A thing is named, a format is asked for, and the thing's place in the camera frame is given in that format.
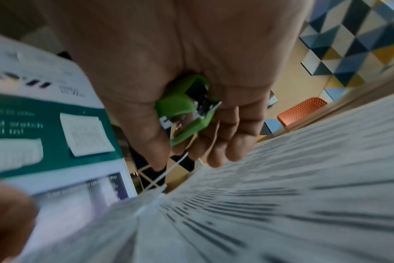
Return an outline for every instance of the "orange chair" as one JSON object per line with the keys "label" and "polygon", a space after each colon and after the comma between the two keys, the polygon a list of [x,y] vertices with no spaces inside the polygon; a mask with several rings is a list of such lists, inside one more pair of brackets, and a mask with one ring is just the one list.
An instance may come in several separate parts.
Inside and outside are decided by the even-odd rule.
{"label": "orange chair", "polygon": [[277,119],[282,123],[282,125],[288,126],[289,124],[299,120],[300,118],[318,110],[322,106],[326,105],[326,101],[320,98],[310,98],[306,101],[301,102],[297,106],[284,111],[279,114]]}

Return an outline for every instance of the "wire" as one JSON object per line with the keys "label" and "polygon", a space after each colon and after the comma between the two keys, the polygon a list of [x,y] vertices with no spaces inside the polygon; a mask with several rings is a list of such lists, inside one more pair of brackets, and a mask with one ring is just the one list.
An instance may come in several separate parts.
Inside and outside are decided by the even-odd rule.
{"label": "wire", "polygon": [[184,156],[181,157],[181,159],[178,162],[176,162],[173,166],[170,167],[170,169],[168,169],[167,171],[163,172],[160,176],[157,177],[157,179],[155,179],[152,183],[150,183],[147,187],[145,187],[145,190],[150,189],[153,185],[156,185],[157,182],[159,182],[161,179],[166,177],[167,174],[169,172],[171,172],[175,167],[177,167],[177,165],[179,163],[181,163],[187,156],[188,156],[188,153],[185,153]]}

